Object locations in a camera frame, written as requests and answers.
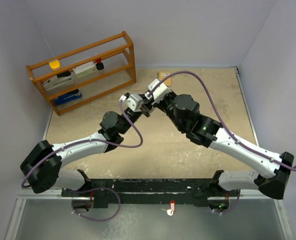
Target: cable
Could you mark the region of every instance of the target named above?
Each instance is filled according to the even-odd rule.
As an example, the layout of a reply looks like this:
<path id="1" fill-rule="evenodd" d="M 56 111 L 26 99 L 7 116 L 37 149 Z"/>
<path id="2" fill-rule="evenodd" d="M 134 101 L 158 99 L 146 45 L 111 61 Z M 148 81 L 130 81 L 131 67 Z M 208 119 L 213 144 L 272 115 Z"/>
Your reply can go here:
<path id="1" fill-rule="evenodd" d="M 101 143 L 106 143 L 106 144 L 110 144 L 113 146 L 117 146 L 117 147 L 122 147 L 122 148 L 138 148 L 143 144 L 143 137 L 140 133 L 140 131 L 137 129 L 137 127 L 133 124 L 133 122 L 129 119 L 129 117 L 126 115 L 126 113 L 124 112 L 123 108 L 122 108 L 122 101 L 119 101 L 119 108 L 121 110 L 122 115 L 124 116 L 124 118 L 128 121 L 128 123 L 133 127 L 133 129 L 137 132 L 139 138 L 140 138 L 140 143 L 137 145 L 123 145 L 123 144 L 117 144 L 114 142 L 110 142 L 110 141 L 106 141 L 106 140 L 102 140 L 102 139 L 98 139 L 98 138 L 94 138 L 91 141 L 96 141 L 96 142 L 101 142 Z M 32 175 L 32 173 L 42 164 L 44 163 L 47 159 L 49 159 L 51 156 L 55 155 L 56 153 L 60 152 L 60 151 L 64 151 L 65 149 L 68 149 L 72 146 L 75 145 L 79 145 L 79 144 L 83 144 L 83 143 L 89 143 L 90 140 L 79 140 L 73 143 L 70 143 L 68 145 L 65 145 L 63 148 L 59 148 L 53 152 L 51 152 L 50 154 L 46 155 L 43 159 L 41 159 L 29 172 L 28 174 L 25 176 L 25 178 L 23 179 L 22 183 L 21 183 L 21 187 L 22 188 L 29 188 L 30 185 L 25 185 L 26 181 L 28 180 L 28 178 Z"/>
<path id="2" fill-rule="evenodd" d="M 117 196 L 117 199 L 118 199 L 118 209 L 117 209 L 117 211 L 112 216 L 110 216 L 108 218 L 104 218 L 104 219 L 97 219 L 97 218 L 92 218 L 92 217 L 88 217 L 88 216 L 82 215 L 73 206 L 73 202 L 71 202 L 72 213 L 75 213 L 76 215 L 78 215 L 78 216 L 80 216 L 80 217 L 82 217 L 84 219 L 87 219 L 87 220 L 90 220 L 90 221 L 94 221 L 94 222 L 105 222 L 105 221 L 108 221 L 108 220 L 114 218 L 118 214 L 118 212 L 120 211 L 120 208 L 121 208 L 121 200 L 120 200 L 119 195 L 113 189 L 108 188 L 108 187 L 97 187 L 97 188 L 93 188 L 93 189 L 86 190 L 86 191 L 73 191 L 71 189 L 67 189 L 67 190 L 68 191 L 71 191 L 73 193 L 76 193 L 76 194 L 85 194 L 85 193 L 89 193 L 89 192 L 93 192 L 93 191 L 97 191 L 97 190 L 102 190 L 102 189 L 111 191 L 112 193 L 114 193 L 115 196 Z"/>
<path id="3" fill-rule="evenodd" d="M 234 204 L 233 204 L 229 209 L 227 209 L 227 210 L 224 211 L 224 212 L 217 212 L 217 211 L 215 211 L 214 213 L 218 213 L 218 214 L 227 214 L 228 212 L 232 211 L 232 210 L 237 206 L 237 203 L 238 203 L 238 201 L 239 201 L 239 199 L 240 199 L 240 193 L 241 193 L 241 190 L 239 189 L 239 190 L 238 190 L 238 196 L 237 196 L 237 199 L 236 199 L 236 201 L 234 202 Z"/>
<path id="4" fill-rule="evenodd" d="M 190 74 L 190 75 L 192 75 L 192 76 L 194 76 L 195 78 L 197 78 L 198 79 L 198 81 L 201 83 L 201 85 L 203 86 L 203 89 L 205 90 L 205 92 L 206 92 L 206 94 L 207 94 L 207 96 L 208 96 L 208 98 L 209 98 L 209 101 L 210 101 L 210 103 L 211 103 L 211 106 L 212 106 L 212 108 L 213 108 L 213 110 L 214 110 L 214 112 L 216 113 L 216 115 L 217 115 L 217 117 L 218 117 L 218 119 L 220 120 L 220 122 L 221 122 L 221 124 L 222 124 L 222 126 L 223 126 L 223 128 L 227 131 L 227 133 L 229 134 L 229 136 L 236 142 L 236 143 L 238 143 L 238 144 L 240 144 L 244 149 L 246 149 L 246 150 L 248 150 L 248 151 L 250 151 L 250 152 L 252 152 L 252 153 L 254 153 L 254 154 L 257 154 L 257 155 L 259 155 L 259 156 L 261 156 L 261 157 L 263 157 L 263 158 L 265 158 L 265 159 L 268 159 L 269 161 L 271 161 L 271 162 L 274 162 L 274 163 L 276 163 L 276 164 L 279 164 L 279 165 L 281 165 L 281 166 L 283 166 L 284 168 L 286 168 L 286 169 L 289 169 L 289 170 L 291 170 L 291 171 L 294 171 L 294 172 L 296 172 L 296 167 L 290 167 L 290 166 L 288 166 L 288 165 L 286 165 L 286 164 L 284 164 L 284 163 L 282 163 L 282 162 L 279 162 L 279 161 L 277 161 L 277 160 L 274 160 L 272 157 L 270 157 L 270 156 L 268 156 L 268 155 L 266 155 L 266 154 L 263 154 L 263 153 L 261 153 L 261 152 L 258 152 L 258 151 L 256 151 L 256 150 L 254 150 L 254 149 L 252 149 L 252 148 L 250 148 L 250 147 L 248 147 L 247 145 L 245 145 L 245 144 L 243 144 L 239 139 L 237 139 L 235 136 L 234 136 L 234 134 L 229 130 L 229 128 L 227 127 L 227 125 L 224 123 L 224 121 L 223 121 L 223 119 L 221 118 L 221 116 L 220 116 L 220 114 L 219 114 L 219 112 L 218 112 L 218 110 L 217 110 L 217 108 L 216 108 L 216 106 L 215 106 L 215 104 L 214 104 L 214 102 L 213 102 L 213 100 L 212 100 L 212 98 L 211 98 L 211 95 L 210 95 L 210 93 L 209 93 L 209 91 L 208 91 L 208 89 L 207 89 L 207 87 L 206 87 L 206 85 L 204 84 L 204 82 L 202 81 L 202 79 L 197 75 L 197 74 L 195 74 L 195 73 L 193 73 L 193 72 L 191 72 L 191 71 L 177 71 L 177 72 L 173 72 L 173 73 L 171 73 L 171 74 L 169 74 L 168 76 L 166 76 L 163 80 L 161 80 L 151 91 L 150 91 L 150 93 L 148 94 L 148 96 L 151 96 L 152 95 L 152 93 L 164 82 L 164 81 L 166 81 L 168 78 L 170 78 L 170 77 L 172 77 L 172 76 L 175 76 L 175 75 L 178 75 L 178 74 Z"/>

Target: blue object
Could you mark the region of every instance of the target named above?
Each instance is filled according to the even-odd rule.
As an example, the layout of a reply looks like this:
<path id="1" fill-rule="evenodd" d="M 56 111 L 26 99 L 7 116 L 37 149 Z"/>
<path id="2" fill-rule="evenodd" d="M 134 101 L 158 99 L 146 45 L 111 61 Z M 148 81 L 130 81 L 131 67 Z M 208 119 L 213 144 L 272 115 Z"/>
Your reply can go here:
<path id="1" fill-rule="evenodd" d="M 61 105 L 61 104 L 66 104 L 68 102 L 71 102 L 71 101 L 73 101 L 75 99 L 79 99 L 81 97 L 82 97 L 82 93 L 80 93 L 80 92 L 77 92 L 77 93 L 74 93 L 74 92 L 70 93 L 69 92 L 69 93 L 63 94 L 63 95 L 61 95 L 59 97 L 56 97 L 54 99 L 54 102 L 58 106 L 58 105 Z"/>

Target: glass panel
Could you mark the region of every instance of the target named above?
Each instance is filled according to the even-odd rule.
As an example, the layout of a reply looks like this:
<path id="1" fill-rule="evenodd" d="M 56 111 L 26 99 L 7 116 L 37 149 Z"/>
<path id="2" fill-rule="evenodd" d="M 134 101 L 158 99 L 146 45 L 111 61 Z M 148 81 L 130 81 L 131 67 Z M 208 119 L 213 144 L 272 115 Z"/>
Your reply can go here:
<path id="1" fill-rule="evenodd" d="M 208 208 L 177 205 L 122 205 L 107 222 L 93 222 L 71 214 L 69 199 L 28 199 L 16 240 L 283 240 L 272 199 L 241 199 L 234 210 L 219 216 Z M 89 217 L 106 218 L 117 209 L 92 209 Z"/>

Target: blue stapler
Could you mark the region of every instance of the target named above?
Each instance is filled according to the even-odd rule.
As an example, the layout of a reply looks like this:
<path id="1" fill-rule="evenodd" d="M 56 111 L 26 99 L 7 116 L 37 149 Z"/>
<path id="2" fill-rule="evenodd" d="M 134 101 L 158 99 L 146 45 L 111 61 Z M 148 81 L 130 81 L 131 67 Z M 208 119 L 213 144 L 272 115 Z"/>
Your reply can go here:
<path id="1" fill-rule="evenodd" d="M 71 101 L 73 101 L 75 99 L 79 99 L 81 97 L 82 97 L 82 93 L 80 93 L 78 89 L 75 89 L 75 90 L 70 91 L 70 92 L 68 92 L 66 94 L 63 94 L 63 95 L 61 95 L 59 97 L 56 97 L 54 99 L 54 102 L 58 106 L 58 105 L 61 105 L 61 104 L 66 104 L 68 102 L 71 102 Z"/>

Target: white wall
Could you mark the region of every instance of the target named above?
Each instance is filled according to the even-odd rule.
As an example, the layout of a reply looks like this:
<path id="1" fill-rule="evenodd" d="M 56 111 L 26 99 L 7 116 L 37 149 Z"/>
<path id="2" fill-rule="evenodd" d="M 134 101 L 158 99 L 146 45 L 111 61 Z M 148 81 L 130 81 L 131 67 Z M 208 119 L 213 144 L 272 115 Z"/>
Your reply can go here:
<path id="1" fill-rule="evenodd" d="M 20 163 L 42 138 L 50 112 L 25 65 L 50 57 L 26 3 L 0 0 L 0 240 L 23 178 Z"/>
<path id="2" fill-rule="evenodd" d="M 240 71 L 260 145 L 296 163 L 296 1 L 277 1 Z M 296 236 L 295 172 L 284 202 Z"/>
<path id="3" fill-rule="evenodd" d="M 125 30 L 138 66 L 236 66 L 276 0 L 27 2 L 56 55 Z"/>

